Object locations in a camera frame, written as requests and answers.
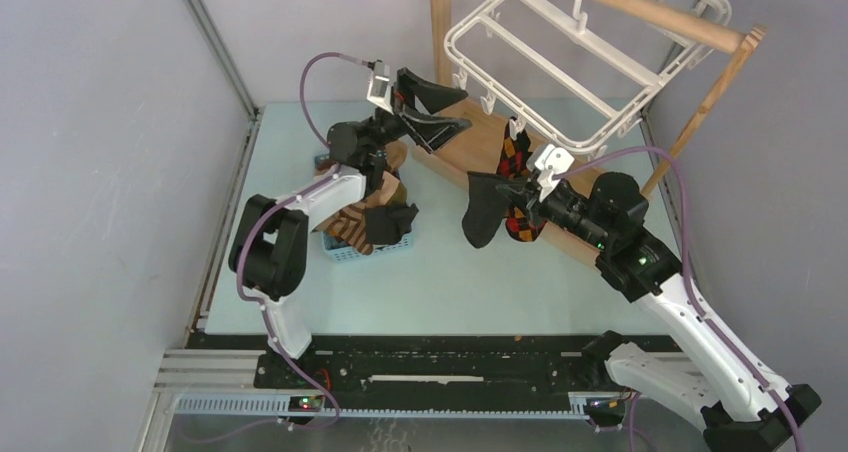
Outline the red black argyle sock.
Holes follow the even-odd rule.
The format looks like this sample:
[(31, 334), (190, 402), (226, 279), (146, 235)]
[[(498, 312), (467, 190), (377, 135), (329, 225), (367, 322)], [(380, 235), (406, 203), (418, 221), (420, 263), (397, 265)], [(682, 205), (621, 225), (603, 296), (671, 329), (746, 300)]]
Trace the red black argyle sock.
[(546, 225), (546, 221), (536, 223), (528, 219), (515, 205), (510, 205), (507, 209), (504, 227), (508, 235), (515, 241), (536, 241)]

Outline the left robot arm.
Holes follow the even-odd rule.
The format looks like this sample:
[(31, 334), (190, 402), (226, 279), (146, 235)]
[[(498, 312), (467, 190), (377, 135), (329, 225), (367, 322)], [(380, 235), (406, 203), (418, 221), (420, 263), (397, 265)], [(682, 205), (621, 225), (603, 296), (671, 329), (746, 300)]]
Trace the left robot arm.
[(257, 194), (246, 202), (228, 264), (237, 276), (239, 297), (259, 306), (269, 345), (283, 355), (277, 374), (290, 387), (304, 388), (316, 375), (315, 360), (304, 354), (312, 334), (290, 303), (306, 272), (310, 234), (379, 189), (390, 143), (408, 136), (434, 153), (469, 129), (470, 120), (441, 114), (467, 96), (461, 88), (427, 81), (407, 68), (394, 79), (372, 72), (369, 100), (374, 112), (329, 128), (331, 167), (289, 195)]

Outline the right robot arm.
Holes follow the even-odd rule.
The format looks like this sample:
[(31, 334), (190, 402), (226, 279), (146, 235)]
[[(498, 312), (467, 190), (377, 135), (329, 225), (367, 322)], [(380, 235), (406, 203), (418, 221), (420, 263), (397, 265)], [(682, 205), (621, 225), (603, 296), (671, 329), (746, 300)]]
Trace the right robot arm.
[(801, 444), (800, 427), (821, 404), (807, 384), (792, 385), (766, 366), (718, 316), (678, 258), (644, 225), (648, 201), (620, 172), (597, 177), (589, 196), (567, 182), (542, 188), (540, 176), (494, 180), (494, 196), (529, 219), (544, 220), (598, 250), (601, 277), (630, 303), (663, 323), (697, 368), (666, 366), (636, 344), (607, 332), (581, 364), (585, 383), (614, 383), (647, 395), (698, 429), (712, 451), (776, 451)]

